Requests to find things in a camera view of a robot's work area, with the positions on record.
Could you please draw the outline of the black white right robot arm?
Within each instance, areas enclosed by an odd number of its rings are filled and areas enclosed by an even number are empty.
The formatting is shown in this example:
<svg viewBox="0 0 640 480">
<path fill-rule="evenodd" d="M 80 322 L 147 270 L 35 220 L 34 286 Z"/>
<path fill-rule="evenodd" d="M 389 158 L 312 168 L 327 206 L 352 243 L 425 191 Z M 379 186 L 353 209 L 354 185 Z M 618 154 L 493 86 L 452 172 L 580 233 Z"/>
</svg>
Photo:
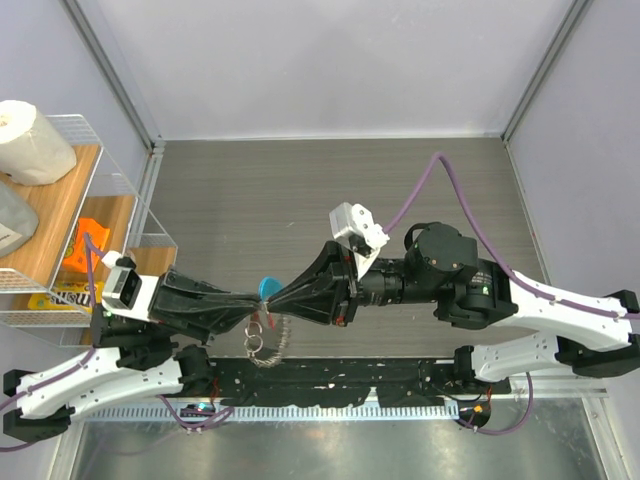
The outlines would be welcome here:
<svg viewBox="0 0 640 480">
<path fill-rule="evenodd" d="M 440 222 L 412 226 L 401 258 L 374 258 L 357 270 L 360 244 L 325 243 L 295 280 L 268 297 L 271 313 L 345 326 L 360 307 L 432 304 L 435 317 L 467 330 L 515 326 L 531 335 L 454 352 L 455 387 L 473 394 L 513 374 L 567 366 L 578 376 L 611 378 L 639 367 L 636 295 L 590 297 L 534 281 L 478 255 L 475 239 Z"/>
</svg>

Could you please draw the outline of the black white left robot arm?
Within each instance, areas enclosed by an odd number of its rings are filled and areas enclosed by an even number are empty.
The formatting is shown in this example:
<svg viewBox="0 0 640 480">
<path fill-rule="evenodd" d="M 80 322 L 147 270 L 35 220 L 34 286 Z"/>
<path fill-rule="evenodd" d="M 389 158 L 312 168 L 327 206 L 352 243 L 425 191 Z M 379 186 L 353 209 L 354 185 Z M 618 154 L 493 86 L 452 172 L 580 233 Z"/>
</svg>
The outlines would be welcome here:
<svg viewBox="0 0 640 480">
<path fill-rule="evenodd" d="M 87 352 L 45 371 L 4 374 L 3 432 L 25 448 L 113 404 L 203 397 L 214 389 L 206 345 L 260 307 L 256 293 L 222 290 L 173 269 L 151 276 L 116 267 L 93 308 Z"/>
</svg>

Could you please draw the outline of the blue key tag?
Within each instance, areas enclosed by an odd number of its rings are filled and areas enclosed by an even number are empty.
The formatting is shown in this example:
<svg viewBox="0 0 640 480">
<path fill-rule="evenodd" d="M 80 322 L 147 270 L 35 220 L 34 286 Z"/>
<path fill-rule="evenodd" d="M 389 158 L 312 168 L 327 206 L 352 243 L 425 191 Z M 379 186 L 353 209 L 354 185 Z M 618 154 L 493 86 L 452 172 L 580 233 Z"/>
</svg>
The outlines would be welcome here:
<svg viewBox="0 0 640 480">
<path fill-rule="evenodd" d="M 283 288 L 283 284 L 275 277 L 264 277 L 258 288 L 258 293 L 263 302 L 266 302 L 271 296 L 277 294 Z"/>
</svg>

